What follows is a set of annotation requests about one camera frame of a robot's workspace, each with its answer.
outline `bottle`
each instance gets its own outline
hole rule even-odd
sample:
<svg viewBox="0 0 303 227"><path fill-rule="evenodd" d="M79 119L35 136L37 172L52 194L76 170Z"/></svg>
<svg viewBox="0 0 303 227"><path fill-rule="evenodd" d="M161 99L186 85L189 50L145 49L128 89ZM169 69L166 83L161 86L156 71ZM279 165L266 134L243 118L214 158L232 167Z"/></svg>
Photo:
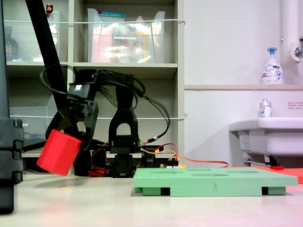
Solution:
<svg viewBox="0 0 303 227"><path fill-rule="evenodd" d="M47 20L49 19L51 13L53 12L53 5L52 4L47 4L46 5L46 17Z"/></svg>
<svg viewBox="0 0 303 227"><path fill-rule="evenodd" d="M272 117L271 102L267 99L262 99L260 103L260 117Z"/></svg>
<svg viewBox="0 0 303 227"><path fill-rule="evenodd" d="M144 21L142 16L138 16L137 21ZM134 62L146 63L150 57L147 57L146 44L147 35L142 32L144 28L144 22L136 23L136 32L133 34L135 38L134 42Z"/></svg>
<svg viewBox="0 0 303 227"><path fill-rule="evenodd" d="M6 60L18 59L19 48L16 40L11 37L11 26L4 26Z"/></svg>
<svg viewBox="0 0 303 227"><path fill-rule="evenodd" d="M121 23L113 29L111 47L111 63L131 63L131 41L132 36L129 26Z"/></svg>
<svg viewBox="0 0 303 227"><path fill-rule="evenodd" d="M283 70L275 58L277 48L271 47L267 51L270 54L270 58L263 69L261 84L284 84Z"/></svg>

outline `green board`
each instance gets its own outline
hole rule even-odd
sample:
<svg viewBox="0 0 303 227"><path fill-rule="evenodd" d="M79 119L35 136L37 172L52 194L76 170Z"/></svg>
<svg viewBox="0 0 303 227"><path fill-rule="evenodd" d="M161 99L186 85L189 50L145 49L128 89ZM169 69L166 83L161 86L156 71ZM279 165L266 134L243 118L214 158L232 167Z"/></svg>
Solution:
<svg viewBox="0 0 303 227"><path fill-rule="evenodd" d="M285 195L295 176L256 168L138 168L136 193L170 196Z"/></svg>

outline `pump bottle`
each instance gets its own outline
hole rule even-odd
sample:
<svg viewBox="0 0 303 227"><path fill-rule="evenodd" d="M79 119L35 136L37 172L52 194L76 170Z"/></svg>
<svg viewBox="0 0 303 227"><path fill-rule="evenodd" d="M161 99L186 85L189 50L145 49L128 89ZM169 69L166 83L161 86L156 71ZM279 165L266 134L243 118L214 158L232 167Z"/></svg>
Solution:
<svg viewBox="0 0 303 227"><path fill-rule="evenodd" d="M261 84L284 84L284 73L275 57L277 48L271 47L267 51L270 54L270 58L263 69Z"/></svg>

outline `white table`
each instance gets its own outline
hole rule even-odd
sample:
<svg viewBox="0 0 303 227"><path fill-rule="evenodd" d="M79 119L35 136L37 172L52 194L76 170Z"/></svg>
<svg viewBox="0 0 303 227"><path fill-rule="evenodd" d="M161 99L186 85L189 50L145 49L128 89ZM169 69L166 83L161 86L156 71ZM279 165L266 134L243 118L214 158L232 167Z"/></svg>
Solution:
<svg viewBox="0 0 303 227"><path fill-rule="evenodd" d="M303 227L303 185L286 196L143 197L132 179L25 175L0 227Z"/></svg>

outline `wall label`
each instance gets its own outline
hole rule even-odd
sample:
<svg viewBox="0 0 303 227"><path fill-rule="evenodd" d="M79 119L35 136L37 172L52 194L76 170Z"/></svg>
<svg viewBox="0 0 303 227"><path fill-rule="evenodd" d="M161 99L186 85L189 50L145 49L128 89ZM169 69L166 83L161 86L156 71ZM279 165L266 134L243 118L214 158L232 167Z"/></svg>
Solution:
<svg viewBox="0 0 303 227"><path fill-rule="evenodd" d="M303 110L303 102L288 102L289 110Z"/></svg>

